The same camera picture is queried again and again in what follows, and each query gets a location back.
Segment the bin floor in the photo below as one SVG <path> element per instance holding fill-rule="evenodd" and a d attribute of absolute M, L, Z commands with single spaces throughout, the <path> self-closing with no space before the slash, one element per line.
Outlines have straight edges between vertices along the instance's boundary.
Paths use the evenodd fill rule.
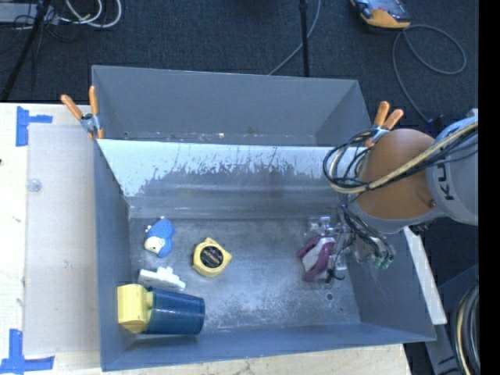
<path fill-rule="evenodd" d="M 129 220 L 132 279 L 141 269 L 171 266 L 187 285 L 183 293 L 205 299 L 202 332 L 359 322 L 347 270 L 329 288 L 302 280 L 295 253 L 305 244 L 306 220 L 173 220 L 173 251 L 160 259 L 143 247 L 145 229 L 158 217 Z M 192 268 L 195 246 L 206 237 L 233 256 L 216 277 Z"/>

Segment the wire bundle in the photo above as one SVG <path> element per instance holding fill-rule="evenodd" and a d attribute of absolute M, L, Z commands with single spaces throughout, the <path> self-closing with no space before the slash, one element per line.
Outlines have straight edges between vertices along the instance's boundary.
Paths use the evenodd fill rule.
<path fill-rule="evenodd" d="M 365 130 L 352 137 L 347 143 L 344 143 L 343 145 L 340 145 L 337 148 L 331 150 L 323 160 L 323 172 L 327 179 L 331 182 L 332 188 L 339 193 L 356 194 L 376 188 L 382 188 L 383 186 L 386 186 L 391 182 L 401 180 L 405 177 L 410 177 L 414 173 L 417 173 L 431 166 L 435 166 L 438 163 L 449 163 L 451 161 L 454 161 L 442 160 L 453 152 L 459 152 L 471 146 L 466 142 L 473 136 L 477 135 L 477 124 L 477 120 L 474 120 L 472 123 L 464 127 L 458 127 L 457 129 L 451 131 L 440 141 L 432 144 L 432 146 L 430 146 L 424 152 L 420 153 L 417 157 L 409 160 L 406 164 L 400 166 L 396 170 L 391 171 L 384 177 L 372 180 L 370 182 L 360 181 L 357 174 L 359 172 L 359 167 L 363 164 L 366 153 L 370 150 L 370 148 L 365 148 L 361 152 L 359 152 L 359 149 L 362 147 L 362 143 L 368 138 L 371 138 L 377 131 L 376 129 Z M 356 147 L 355 156 L 347 166 L 347 170 L 344 172 L 344 174 L 342 176 L 339 176 L 339 162 L 345 155 L 347 149 L 351 147 Z M 475 154 L 476 152 L 477 150 L 474 150 L 469 155 Z M 465 159 L 469 155 L 460 157 L 458 159 Z M 352 167 L 354 167 L 355 169 L 355 176 L 349 177 L 348 173 Z"/>
<path fill-rule="evenodd" d="M 87 14 L 85 16 L 82 16 L 81 14 L 79 14 L 79 12 L 77 10 L 75 10 L 73 5 L 70 3 L 70 0 L 64 0 L 64 4 L 71 11 L 71 13 L 77 18 L 77 20 L 65 18 L 63 16 L 60 16 L 59 19 L 61 21 L 64 21 L 64 22 L 74 23 L 77 25 L 84 25 L 85 24 L 85 25 L 88 25 L 90 27 L 97 27 L 97 28 L 102 28 L 102 29 L 103 28 L 110 28 L 110 27 L 115 26 L 120 21 L 120 18 L 122 16 L 121 1 L 120 0 L 114 0 L 114 1 L 116 2 L 116 7 L 117 7 L 118 12 L 117 12 L 115 18 L 111 22 L 108 22 L 108 23 L 98 23 L 97 22 L 99 20 L 99 18 L 101 17 L 102 12 L 103 12 L 102 0 L 96 0 L 96 2 L 98 4 L 98 11 L 93 16 L 91 16 L 91 14 Z"/>
<path fill-rule="evenodd" d="M 463 296 L 453 317 L 453 342 L 462 372 L 480 373 L 479 281 Z"/>

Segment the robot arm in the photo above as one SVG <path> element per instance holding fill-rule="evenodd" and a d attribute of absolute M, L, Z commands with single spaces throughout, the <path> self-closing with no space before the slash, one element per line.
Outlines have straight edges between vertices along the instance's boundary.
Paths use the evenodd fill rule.
<path fill-rule="evenodd" d="M 387 113 L 388 104 L 380 108 Z M 375 261 L 377 246 L 404 227 L 439 217 L 477 225 L 477 164 L 476 111 L 435 140 L 413 129 L 380 132 L 376 123 L 332 150 L 323 171 L 344 202 L 345 222 Z"/>

